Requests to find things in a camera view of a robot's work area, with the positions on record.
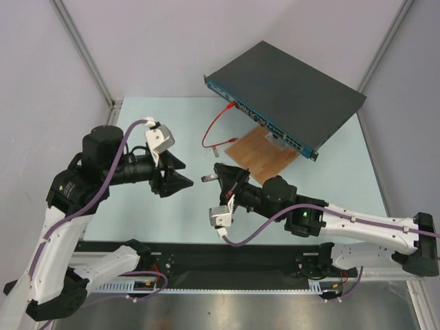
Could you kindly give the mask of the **silver transceiver plug module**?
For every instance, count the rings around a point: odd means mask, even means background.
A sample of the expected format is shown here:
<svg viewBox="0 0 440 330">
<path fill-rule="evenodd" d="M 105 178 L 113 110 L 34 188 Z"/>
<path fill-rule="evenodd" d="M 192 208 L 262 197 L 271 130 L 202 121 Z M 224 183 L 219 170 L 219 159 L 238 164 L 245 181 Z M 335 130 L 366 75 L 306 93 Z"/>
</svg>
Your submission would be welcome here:
<svg viewBox="0 0 440 330">
<path fill-rule="evenodd" d="M 205 175 L 201 178 L 202 182 L 212 182 L 214 180 L 217 180 L 218 177 L 216 174 L 211 174 L 211 175 Z"/>
</svg>

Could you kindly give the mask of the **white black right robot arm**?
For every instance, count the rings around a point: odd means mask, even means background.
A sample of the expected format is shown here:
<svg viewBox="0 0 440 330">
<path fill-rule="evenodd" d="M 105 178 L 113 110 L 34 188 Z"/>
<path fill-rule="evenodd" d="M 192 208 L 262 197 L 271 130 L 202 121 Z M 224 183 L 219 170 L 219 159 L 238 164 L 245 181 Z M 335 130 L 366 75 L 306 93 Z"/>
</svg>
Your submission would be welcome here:
<svg viewBox="0 0 440 330">
<path fill-rule="evenodd" d="M 423 277 L 439 275 L 437 239 L 432 216 L 419 212 L 413 217 L 380 217 L 338 207 L 322 199 L 297 193 L 280 175 L 261 187 L 249 183 L 250 172 L 223 163 L 214 165 L 214 180 L 221 189 L 219 205 L 209 209 L 211 226 L 228 245 L 250 243 L 272 223 L 283 223 L 290 234 L 302 237 L 342 237 L 354 242 L 320 245 L 317 270 L 333 276 L 355 267 L 399 265 L 403 271 Z M 233 242 L 227 229 L 238 207 L 265 217 L 248 238 Z"/>
</svg>

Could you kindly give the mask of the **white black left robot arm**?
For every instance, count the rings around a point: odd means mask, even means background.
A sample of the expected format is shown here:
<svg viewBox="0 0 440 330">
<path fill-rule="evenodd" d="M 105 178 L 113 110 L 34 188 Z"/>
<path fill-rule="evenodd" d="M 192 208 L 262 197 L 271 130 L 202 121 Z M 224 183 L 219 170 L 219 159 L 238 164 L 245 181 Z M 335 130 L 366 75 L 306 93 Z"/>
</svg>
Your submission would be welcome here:
<svg viewBox="0 0 440 330">
<path fill-rule="evenodd" d="M 97 126 L 82 139 L 82 150 L 57 176 L 47 194 L 45 222 L 24 274 L 7 283 L 1 328 L 17 329 L 24 316 L 35 322 L 74 314 L 96 288 L 123 274 L 158 277 L 150 249 L 130 240 L 91 265 L 70 267 L 83 230 L 111 186 L 148 182 L 154 194 L 169 197 L 193 182 L 182 176 L 185 164 L 171 154 L 175 139 L 169 128 L 143 121 L 142 154 L 127 149 L 130 130 Z"/>
</svg>

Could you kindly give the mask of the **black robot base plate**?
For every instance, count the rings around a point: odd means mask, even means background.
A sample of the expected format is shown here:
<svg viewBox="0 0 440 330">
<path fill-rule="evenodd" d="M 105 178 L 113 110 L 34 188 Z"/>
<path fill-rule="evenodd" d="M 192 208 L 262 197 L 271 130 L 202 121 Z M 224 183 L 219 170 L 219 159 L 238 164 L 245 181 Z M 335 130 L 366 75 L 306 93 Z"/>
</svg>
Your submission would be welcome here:
<svg viewBox="0 0 440 330">
<path fill-rule="evenodd" d="M 334 266 L 332 243 L 322 245 L 245 245 L 207 243 L 147 243 L 149 255 L 142 258 L 137 271 L 146 280 L 165 285 L 195 283 L 207 287 L 225 283 L 245 287 L 286 287 L 300 278 L 330 280 L 346 285 L 360 279 L 359 266 Z"/>
</svg>

